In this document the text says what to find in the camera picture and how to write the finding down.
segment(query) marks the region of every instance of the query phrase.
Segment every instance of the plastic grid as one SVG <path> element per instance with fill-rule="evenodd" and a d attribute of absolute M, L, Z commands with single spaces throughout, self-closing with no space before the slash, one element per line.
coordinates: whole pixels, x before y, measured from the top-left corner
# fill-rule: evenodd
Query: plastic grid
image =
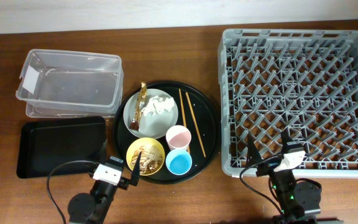
<path fill-rule="evenodd" d="M 306 150 L 295 175 L 358 178 L 358 31 L 231 29 L 219 49 L 225 173 L 245 167 L 247 135 L 268 157 L 288 127 Z"/>

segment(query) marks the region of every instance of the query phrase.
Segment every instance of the black round tray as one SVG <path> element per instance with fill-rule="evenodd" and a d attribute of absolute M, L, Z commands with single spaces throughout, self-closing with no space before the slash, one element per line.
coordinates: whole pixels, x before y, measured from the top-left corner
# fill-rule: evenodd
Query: black round tray
<path fill-rule="evenodd" d="M 189 172 L 183 175 L 171 174 L 164 163 L 163 167 L 157 173 L 149 176 L 141 176 L 140 178 L 156 184 L 175 184 L 188 180 L 199 174 L 206 166 L 208 166 L 208 164 L 212 161 L 214 155 L 218 151 L 218 147 L 220 146 L 221 140 L 221 128 L 218 116 L 216 115 L 216 110 L 211 104 L 211 102 L 208 100 L 208 98 L 204 94 L 202 94 L 202 92 L 184 83 L 155 82 L 149 83 L 147 85 L 147 88 L 154 88 L 165 91 L 173 97 L 178 106 L 179 111 L 177 124 L 183 125 L 179 97 L 179 89 L 181 89 L 187 128 L 191 132 L 190 155 L 193 160 L 193 163 Z M 191 117 L 189 104 L 185 95 L 186 92 L 189 93 L 191 104 L 193 104 L 193 111 L 197 120 L 200 136 L 203 140 L 206 157 L 204 157 L 203 155 L 203 151 L 201 149 L 201 145 L 197 137 L 196 128 L 193 122 L 193 118 Z M 112 131 L 114 148 L 124 161 L 126 160 L 127 149 L 136 139 L 138 139 L 138 137 L 134 136 L 128 131 L 122 118 L 122 112 L 124 111 L 124 107 L 128 99 L 126 99 L 118 108 Z M 167 144 L 167 140 L 165 140 L 165 136 L 157 140 L 164 147 L 165 155 L 167 155 L 170 150 Z"/>

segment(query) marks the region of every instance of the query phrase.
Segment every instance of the white plate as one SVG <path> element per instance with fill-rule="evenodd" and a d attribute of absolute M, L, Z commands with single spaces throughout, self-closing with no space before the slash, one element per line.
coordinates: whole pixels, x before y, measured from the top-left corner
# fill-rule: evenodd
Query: white plate
<path fill-rule="evenodd" d="M 176 125 L 178 121 L 178 106 L 175 102 L 175 106 L 171 111 L 164 111 L 162 114 L 156 114 L 152 116 L 152 113 L 149 113 L 147 116 L 142 114 L 140 119 L 140 129 L 139 131 L 134 131 L 129 129 L 129 125 L 134 118 L 135 106 L 137 101 L 138 93 L 135 93 L 126 103 L 124 107 L 124 113 L 122 114 L 124 118 L 124 123 L 127 129 L 138 138 L 154 138 L 158 139 L 163 137 L 168 129 Z M 162 90 L 157 89 L 147 89 L 147 96 L 145 104 L 149 102 L 149 99 L 154 96 L 159 96 L 163 98 L 171 97 L 168 93 L 165 93 Z"/>

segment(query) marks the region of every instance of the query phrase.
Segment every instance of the wooden table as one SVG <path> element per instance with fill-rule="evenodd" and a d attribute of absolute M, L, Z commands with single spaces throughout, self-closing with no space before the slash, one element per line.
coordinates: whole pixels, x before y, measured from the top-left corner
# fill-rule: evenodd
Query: wooden table
<path fill-rule="evenodd" d="M 296 22 L 137 30 L 98 30 L 0 35 L 0 223 L 61 223 L 47 196 L 46 178 L 19 179 L 16 163 L 21 127 L 34 119 L 15 97 L 24 59 L 31 49 L 59 49 L 120 55 L 124 97 L 139 81 L 176 80 L 201 90 L 219 108 L 217 49 L 227 28 L 350 29 L 358 21 Z M 115 154 L 108 122 L 108 153 Z M 321 218 L 358 223 L 358 180 L 318 179 L 323 185 Z M 270 195 L 266 178 L 248 178 Z M 86 174 L 54 177 L 51 190 L 66 217 L 75 194 L 89 192 Z M 251 222 L 277 215 L 266 199 L 223 173 L 221 155 L 198 176 L 181 184 L 156 185 L 141 180 L 118 190 L 105 223 Z"/>

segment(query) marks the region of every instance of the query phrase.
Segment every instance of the wooden chopstick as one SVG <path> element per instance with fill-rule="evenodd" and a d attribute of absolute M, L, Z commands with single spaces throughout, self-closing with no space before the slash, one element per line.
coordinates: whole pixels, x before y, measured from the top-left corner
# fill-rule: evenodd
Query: wooden chopstick
<path fill-rule="evenodd" d="M 181 117 L 183 118 L 183 125 L 187 128 L 186 125 L 186 117 L 185 117 L 185 109 L 183 107 L 183 100 L 181 98 L 181 90 L 179 89 L 179 96 L 180 96 L 180 106 L 181 106 Z M 187 147 L 187 152 L 190 153 L 190 146 Z"/>
<path fill-rule="evenodd" d="M 201 149 L 203 150 L 204 157 L 206 157 L 206 156 L 205 156 L 205 151 L 204 151 L 204 146 L 203 146 L 203 141 L 201 140 L 200 132 L 198 131 L 198 126 L 197 126 L 196 117 L 194 116 L 193 106 L 191 105 L 190 97 L 189 97 L 189 94 L 188 94 L 187 92 L 186 92 L 186 97 L 187 97 L 187 102 L 189 103 L 190 112 L 191 112 L 191 116 L 193 117 L 194 125 L 196 126 L 196 131 L 197 131 L 197 135 L 198 135 L 198 140 L 200 141 Z"/>

